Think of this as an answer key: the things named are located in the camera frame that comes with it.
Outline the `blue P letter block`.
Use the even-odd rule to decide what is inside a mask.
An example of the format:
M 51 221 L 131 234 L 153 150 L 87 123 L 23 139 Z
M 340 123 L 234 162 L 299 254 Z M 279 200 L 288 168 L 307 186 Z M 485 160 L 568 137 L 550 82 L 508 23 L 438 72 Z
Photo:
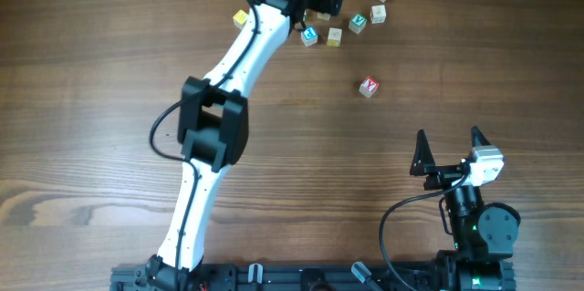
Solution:
M 301 40 L 306 47 L 313 46 L 318 42 L 318 32 L 313 26 L 308 26 L 301 32 Z

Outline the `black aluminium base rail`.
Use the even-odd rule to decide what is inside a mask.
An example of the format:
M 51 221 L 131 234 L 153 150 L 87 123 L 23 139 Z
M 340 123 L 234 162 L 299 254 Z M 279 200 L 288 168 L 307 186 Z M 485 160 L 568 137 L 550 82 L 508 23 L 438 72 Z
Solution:
M 399 262 L 384 265 L 212 265 L 183 275 L 185 290 L 503 290 L 517 289 L 513 265 Z

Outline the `yellow side picture block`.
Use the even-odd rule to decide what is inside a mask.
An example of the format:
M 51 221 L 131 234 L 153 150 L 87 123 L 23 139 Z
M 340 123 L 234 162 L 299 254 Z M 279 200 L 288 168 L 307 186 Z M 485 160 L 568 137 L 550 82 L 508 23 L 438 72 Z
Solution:
M 327 45 L 330 47 L 339 47 L 342 39 L 342 29 L 331 27 L 328 31 Z

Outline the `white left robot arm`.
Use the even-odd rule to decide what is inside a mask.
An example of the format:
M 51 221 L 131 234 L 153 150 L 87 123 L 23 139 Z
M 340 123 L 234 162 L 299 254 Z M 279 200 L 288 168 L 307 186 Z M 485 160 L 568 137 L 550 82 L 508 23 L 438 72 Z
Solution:
M 241 158 L 249 136 L 248 98 L 266 63 L 292 31 L 306 30 L 312 10 L 337 16 L 343 0 L 246 0 L 250 15 L 222 60 L 204 78 L 188 78 L 181 99 L 152 124 L 155 132 L 179 113 L 177 140 L 182 165 L 172 222 L 156 255 L 146 264 L 151 290 L 196 290 L 204 238 L 221 182 Z

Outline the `blue side block centre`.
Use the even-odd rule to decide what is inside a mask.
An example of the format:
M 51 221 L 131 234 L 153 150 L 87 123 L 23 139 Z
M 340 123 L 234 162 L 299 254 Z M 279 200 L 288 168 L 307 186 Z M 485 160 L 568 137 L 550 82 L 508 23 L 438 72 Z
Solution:
M 331 17 L 330 14 L 317 13 L 317 18 L 318 19 L 321 19 L 321 20 L 329 21 L 330 20 L 330 17 Z

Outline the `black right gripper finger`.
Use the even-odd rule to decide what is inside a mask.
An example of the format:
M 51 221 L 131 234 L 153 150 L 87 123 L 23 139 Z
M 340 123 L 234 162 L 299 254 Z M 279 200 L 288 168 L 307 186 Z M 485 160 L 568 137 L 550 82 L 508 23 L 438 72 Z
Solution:
M 415 152 L 410 168 L 411 176 L 423 176 L 436 172 L 436 164 L 430 149 L 429 141 L 424 130 L 416 135 Z
M 473 147 L 490 146 L 491 143 L 477 126 L 471 128 L 471 142 Z

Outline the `red side picture block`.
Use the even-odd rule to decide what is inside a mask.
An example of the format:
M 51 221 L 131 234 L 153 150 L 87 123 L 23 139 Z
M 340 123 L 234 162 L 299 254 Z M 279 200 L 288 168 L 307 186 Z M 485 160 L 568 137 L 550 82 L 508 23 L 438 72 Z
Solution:
M 385 5 L 374 5 L 370 10 L 372 24 L 384 23 L 387 17 Z

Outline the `yellow top block left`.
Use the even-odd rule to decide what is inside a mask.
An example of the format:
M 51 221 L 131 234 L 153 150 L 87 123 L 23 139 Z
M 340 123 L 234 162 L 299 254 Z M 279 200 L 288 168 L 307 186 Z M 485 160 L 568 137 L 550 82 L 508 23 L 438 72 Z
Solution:
M 245 24 L 248 19 L 248 13 L 244 10 L 239 10 L 234 16 L 233 21 L 237 28 L 242 30 L 245 27 Z

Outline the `red Y letter block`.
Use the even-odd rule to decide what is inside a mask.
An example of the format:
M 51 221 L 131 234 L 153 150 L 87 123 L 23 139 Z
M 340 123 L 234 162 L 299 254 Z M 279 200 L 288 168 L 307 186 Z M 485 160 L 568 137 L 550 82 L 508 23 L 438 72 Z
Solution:
M 371 98 L 379 87 L 379 82 L 371 77 L 367 77 L 360 84 L 360 94 L 367 98 Z

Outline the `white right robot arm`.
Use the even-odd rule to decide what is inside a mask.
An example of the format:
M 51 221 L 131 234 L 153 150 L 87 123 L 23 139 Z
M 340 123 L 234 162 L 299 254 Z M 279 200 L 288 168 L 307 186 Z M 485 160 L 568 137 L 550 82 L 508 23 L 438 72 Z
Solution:
M 472 149 L 454 165 L 438 166 L 423 130 L 416 136 L 410 175 L 424 176 L 426 191 L 442 193 L 439 210 L 454 250 L 438 252 L 438 290 L 515 290 L 512 265 L 521 217 L 504 203 L 485 203 L 480 188 L 503 170 L 503 153 L 477 128 L 471 128 Z

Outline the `green V letter block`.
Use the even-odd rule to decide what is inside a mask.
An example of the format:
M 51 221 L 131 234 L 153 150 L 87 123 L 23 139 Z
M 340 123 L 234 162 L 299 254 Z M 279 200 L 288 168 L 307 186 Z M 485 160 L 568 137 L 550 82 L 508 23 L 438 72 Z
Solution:
M 367 25 L 367 18 L 361 14 L 356 14 L 349 21 L 349 30 L 359 34 Z

